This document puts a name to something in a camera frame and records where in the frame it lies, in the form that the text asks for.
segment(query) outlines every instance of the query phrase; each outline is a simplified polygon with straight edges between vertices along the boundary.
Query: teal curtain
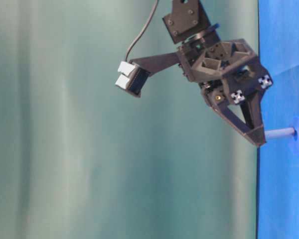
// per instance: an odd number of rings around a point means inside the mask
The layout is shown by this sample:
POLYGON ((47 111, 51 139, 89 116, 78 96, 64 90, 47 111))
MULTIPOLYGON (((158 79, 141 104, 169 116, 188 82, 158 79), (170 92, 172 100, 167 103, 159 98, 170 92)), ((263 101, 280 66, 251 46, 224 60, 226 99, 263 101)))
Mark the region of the teal curtain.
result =
MULTIPOLYGON (((202 1, 258 48, 256 0, 202 1)), ((0 238, 255 238, 256 149, 177 67, 114 86, 145 0, 0 0, 0 238)), ((161 1, 131 57, 173 52, 161 1)))

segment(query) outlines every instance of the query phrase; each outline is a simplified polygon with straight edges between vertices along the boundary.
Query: black cable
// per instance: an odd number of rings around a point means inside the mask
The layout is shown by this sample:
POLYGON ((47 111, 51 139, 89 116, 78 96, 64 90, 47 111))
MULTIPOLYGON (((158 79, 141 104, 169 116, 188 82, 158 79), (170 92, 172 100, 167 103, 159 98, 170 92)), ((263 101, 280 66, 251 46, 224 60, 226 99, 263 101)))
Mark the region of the black cable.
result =
POLYGON ((145 23, 144 27, 142 28, 141 32, 139 33, 139 35, 135 38, 135 40, 131 43, 130 47, 128 48, 128 51, 126 52, 126 57, 125 57, 125 61, 127 62, 128 61, 128 57, 129 57, 129 54, 132 50, 132 48, 135 46, 135 44, 139 41, 139 39, 143 36, 144 32, 146 31, 147 27, 149 26, 150 24, 150 21, 151 19, 153 18, 154 16, 154 13, 156 11, 156 8, 157 8, 157 5, 158 5, 158 2, 159 0, 155 0, 155 4, 149 14, 149 18, 147 20, 147 22, 145 23))

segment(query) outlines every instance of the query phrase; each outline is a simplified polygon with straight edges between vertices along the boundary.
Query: blue surface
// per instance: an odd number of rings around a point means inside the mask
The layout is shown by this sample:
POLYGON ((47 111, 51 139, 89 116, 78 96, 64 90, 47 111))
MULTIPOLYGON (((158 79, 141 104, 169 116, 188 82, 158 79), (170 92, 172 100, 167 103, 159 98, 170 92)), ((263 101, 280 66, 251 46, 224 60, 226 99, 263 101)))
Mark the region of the blue surface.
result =
MULTIPOLYGON (((275 85, 262 102, 266 129, 299 115, 299 0, 260 0, 260 55, 275 85)), ((259 239, 299 239, 299 156, 288 139, 260 150, 259 239)))

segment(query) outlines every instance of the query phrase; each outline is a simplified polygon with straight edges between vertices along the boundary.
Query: black bracket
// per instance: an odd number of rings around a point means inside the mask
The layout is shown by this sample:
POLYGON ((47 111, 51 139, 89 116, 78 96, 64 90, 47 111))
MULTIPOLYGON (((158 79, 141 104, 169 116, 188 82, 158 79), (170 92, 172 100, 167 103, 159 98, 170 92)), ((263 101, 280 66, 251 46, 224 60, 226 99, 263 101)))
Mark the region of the black bracket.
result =
POLYGON ((199 0, 173 0, 172 13, 163 21, 175 44, 211 25, 199 0))
POLYGON ((180 61, 176 52, 130 60, 130 63, 137 64, 148 71, 150 73, 149 76, 165 70, 179 62, 180 61))

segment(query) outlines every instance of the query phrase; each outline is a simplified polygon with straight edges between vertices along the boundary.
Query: fabric backdrop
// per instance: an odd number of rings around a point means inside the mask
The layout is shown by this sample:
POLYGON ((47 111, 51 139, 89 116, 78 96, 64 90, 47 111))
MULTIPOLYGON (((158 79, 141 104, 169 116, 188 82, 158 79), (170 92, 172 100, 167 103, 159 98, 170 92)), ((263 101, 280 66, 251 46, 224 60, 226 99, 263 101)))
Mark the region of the fabric backdrop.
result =
MULTIPOLYGON (((204 0, 258 50, 256 0, 204 0)), ((177 67, 114 86, 148 0, 0 0, 0 239, 255 237, 256 149, 177 67)), ((176 50, 161 0, 131 57, 176 50)))

